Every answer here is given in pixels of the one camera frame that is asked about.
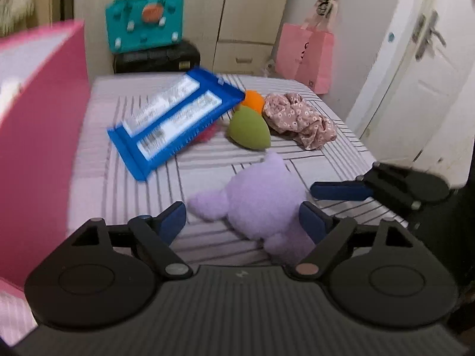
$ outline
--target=green makeup sponge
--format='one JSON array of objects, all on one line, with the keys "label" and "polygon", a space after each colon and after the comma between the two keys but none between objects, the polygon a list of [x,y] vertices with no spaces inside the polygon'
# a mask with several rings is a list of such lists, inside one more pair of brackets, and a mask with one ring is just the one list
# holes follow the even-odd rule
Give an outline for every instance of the green makeup sponge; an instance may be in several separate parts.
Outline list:
[{"label": "green makeup sponge", "polygon": [[265,150],[270,147],[270,132],[267,123],[255,110],[241,106],[229,123],[227,136],[250,150]]}]

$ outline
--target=mattress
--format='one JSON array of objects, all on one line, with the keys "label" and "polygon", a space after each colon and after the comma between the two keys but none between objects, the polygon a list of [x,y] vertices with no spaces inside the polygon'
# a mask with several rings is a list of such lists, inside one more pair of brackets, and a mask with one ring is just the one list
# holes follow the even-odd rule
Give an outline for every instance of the mattress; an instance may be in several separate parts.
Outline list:
[{"label": "mattress", "polygon": [[[107,224],[121,224],[141,215],[158,215],[175,201],[194,193],[223,187],[234,175],[264,157],[264,152],[245,150],[225,136],[232,111],[224,114],[222,130],[210,141],[183,149],[156,169],[146,182],[133,179],[106,129],[146,105],[160,90],[179,79],[179,73],[138,74],[96,80],[81,132],[71,180],[68,232],[86,220],[103,217]],[[268,149],[279,154],[290,172],[308,188],[315,181],[353,180],[371,167],[374,157],[345,123],[310,89],[293,80],[223,75],[242,90],[262,95],[296,92],[338,127],[336,141],[321,150],[306,151],[293,140],[272,136]],[[359,223],[377,225],[383,217],[404,221],[369,198],[364,202],[337,202],[309,198],[329,215],[354,217]],[[259,242],[249,241],[226,221],[205,222],[188,213],[187,223],[172,243],[172,249],[193,268],[200,264],[266,265],[270,258]],[[10,308],[15,303],[15,310]],[[0,336],[10,344],[32,329],[28,306],[0,295]]]}]

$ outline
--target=purple plush toy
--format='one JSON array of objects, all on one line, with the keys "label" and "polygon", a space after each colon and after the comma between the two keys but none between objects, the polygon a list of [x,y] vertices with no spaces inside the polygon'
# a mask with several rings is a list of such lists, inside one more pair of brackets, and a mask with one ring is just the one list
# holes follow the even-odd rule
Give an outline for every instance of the purple plush toy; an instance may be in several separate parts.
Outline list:
[{"label": "purple plush toy", "polygon": [[227,217],[250,240],[264,239],[264,249],[295,265],[315,244],[300,226],[305,187],[276,153],[237,173],[222,190],[206,191],[188,200],[195,215],[208,221]]}]

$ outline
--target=drawer handle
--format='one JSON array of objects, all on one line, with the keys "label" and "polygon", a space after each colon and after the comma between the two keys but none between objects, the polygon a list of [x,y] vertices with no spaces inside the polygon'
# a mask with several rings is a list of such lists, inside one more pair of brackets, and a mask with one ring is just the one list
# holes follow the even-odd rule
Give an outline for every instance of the drawer handle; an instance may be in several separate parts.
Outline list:
[{"label": "drawer handle", "polygon": [[252,58],[250,58],[250,59],[245,59],[245,58],[239,58],[239,57],[237,57],[237,58],[236,58],[236,63],[238,63],[238,64],[250,64],[250,63],[252,63]]}]

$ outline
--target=pink floral scrunchie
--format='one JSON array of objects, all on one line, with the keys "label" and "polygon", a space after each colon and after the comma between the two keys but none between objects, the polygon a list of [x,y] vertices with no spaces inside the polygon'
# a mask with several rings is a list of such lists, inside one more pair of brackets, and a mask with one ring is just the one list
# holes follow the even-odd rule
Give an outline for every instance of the pink floral scrunchie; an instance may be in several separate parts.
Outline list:
[{"label": "pink floral scrunchie", "polygon": [[279,134],[289,133],[305,150],[315,150],[336,139],[336,127],[297,93],[265,97],[262,115]]}]

